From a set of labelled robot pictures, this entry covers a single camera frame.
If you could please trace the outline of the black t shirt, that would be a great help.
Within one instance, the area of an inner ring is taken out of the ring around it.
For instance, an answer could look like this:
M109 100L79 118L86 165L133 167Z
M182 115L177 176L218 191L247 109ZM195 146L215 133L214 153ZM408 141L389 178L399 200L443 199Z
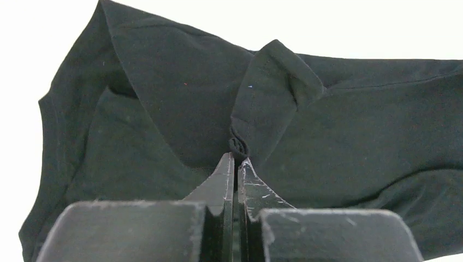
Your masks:
M462 252L459 60L250 51L99 1L39 107L24 261L68 205L183 198L227 152L296 207L391 210L425 260Z

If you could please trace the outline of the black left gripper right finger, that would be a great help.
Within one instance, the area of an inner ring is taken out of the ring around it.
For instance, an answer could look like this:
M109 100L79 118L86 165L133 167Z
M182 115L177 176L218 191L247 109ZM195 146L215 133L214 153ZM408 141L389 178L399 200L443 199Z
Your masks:
M298 209L251 161L238 169L242 261L414 262L423 257L404 221L388 210Z

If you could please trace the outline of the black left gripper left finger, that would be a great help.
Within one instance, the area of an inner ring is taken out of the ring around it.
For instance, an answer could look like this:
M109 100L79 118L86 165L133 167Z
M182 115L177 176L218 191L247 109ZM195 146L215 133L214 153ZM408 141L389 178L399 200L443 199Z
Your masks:
M182 200L69 205L37 257L45 262L232 261L234 158Z

